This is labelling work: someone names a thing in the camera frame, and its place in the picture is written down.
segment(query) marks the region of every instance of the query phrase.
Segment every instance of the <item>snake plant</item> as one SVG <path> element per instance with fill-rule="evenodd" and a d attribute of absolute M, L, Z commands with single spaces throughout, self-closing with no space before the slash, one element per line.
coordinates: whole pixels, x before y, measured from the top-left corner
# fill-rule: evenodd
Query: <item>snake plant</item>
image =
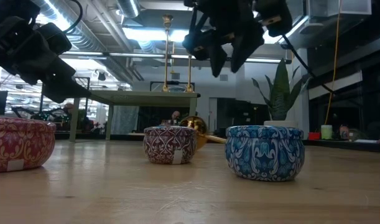
<path fill-rule="evenodd" d="M 298 69 L 299 67 L 294 70 L 291 83 L 293 82 Z M 283 121 L 286 119 L 288 111 L 294 105 L 296 98 L 306 89 L 310 79 L 308 79 L 304 85 L 302 83 L 302 79 L 300 79 L 291 91 L 288 71 L 284 59 L 282 59 L 278 64 L 274 82 L 271 82 L 271 79 L 267 75 L 266 78 L 270 87 L 269 99 L 264 96 L 260 89 L 259 83 L 254 78 L 252 78 L 253 85 L 259 89 L 264 101 L 269 107 L 272 120 Z"/>

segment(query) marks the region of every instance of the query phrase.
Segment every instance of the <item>desk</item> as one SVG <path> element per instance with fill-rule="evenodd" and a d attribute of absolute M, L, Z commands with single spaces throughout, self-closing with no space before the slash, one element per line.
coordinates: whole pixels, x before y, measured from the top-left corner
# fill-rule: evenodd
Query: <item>desk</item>
<path fill-rule="evenodd" d="M 142 142 L 57 141 L 43 168 L 0 174 L 0 223 L 377 224 L 380 153 L 306 146 L 295 181 L 235 176 L 225 147 L 151 164 Z"/>
<path fill-rule="evenodd" d="M 149 91 L 114 91 L 114 90 L 93 90 L 89 100 L 109 105 L 108 125 L 106 139 L 111 139 L 111 124 L 114 113 L 114 106 L 175 106 L 189 107 L 190 116 L 195 116 L 198 93 L 165 93 Z M 72 113 L 70 141 L 75 142 L 76 127 L 78 124 L 78 110 L 80 99 L 74 100 L 74 110 Z"/>

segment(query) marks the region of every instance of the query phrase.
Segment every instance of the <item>table leg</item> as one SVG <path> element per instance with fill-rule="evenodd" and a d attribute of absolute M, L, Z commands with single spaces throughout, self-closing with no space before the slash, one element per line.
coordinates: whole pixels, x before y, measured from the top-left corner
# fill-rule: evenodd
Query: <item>table leg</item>
<path fill-rule="evenodd" d="M 70 142 L 75 142 L 76 139 L 76 128 L 78 126 L 78 111 L 79 111 L 80 98 L 75 98 L 73 100 L 73 111 L 71 117 L 71 130 L 70 130 Z"/>
<path fill-rule="evenodd" d="M 190 112 L 189 116 L 195 116 L 195 112 L 197 111 L 197 99 L 191 98 L 190 100 Z"/>
<path fill-rule="evenodd" d="M 106 139 L 111 140 L 111 129 L 113 126 L 114 105 L 110 105 L 108 108 L 108 121 L 106 130 Z"/>

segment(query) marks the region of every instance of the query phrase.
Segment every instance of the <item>tin lid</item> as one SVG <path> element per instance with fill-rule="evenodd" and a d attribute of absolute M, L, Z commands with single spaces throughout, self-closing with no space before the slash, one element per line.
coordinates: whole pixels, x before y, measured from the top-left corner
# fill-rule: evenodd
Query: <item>tin lid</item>
<path fill-rule="evenodd" d="M 54 133 L 55 130 L 55 124 L 48 121 L 0 117 L 0 131 L 32 131 L 35 133 Z"/>
<path fill-rule="evenodd" d="M 144 130 L 146 136 L 193 136 L 195 130 L 180 126 L 156 126 Z"/>
<path fill-rule="evenodd" d="M 303 139 L 303 131 L 279 126 L 235 126 L 227 128 L 227 137 L 264 139 Z"/>

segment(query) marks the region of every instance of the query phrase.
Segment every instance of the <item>white label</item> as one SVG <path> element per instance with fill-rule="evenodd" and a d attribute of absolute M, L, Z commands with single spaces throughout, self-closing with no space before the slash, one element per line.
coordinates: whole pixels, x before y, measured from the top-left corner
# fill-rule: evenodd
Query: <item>white label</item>
<path fill-rule="evenodd" d="M 176 150 L 174 157 L 173 157 L 173 163 L 172 164 L 181 164 L 183 159 L 183 151 L 182 150 Z"/>
<path fill-rule="evenodd" d="M 17 171 L 17 170 L 23 170 L 24 169 L 24 160 L 19 159 L 15 161 L 9 161 L 7 163 L 7 171 Z"/>

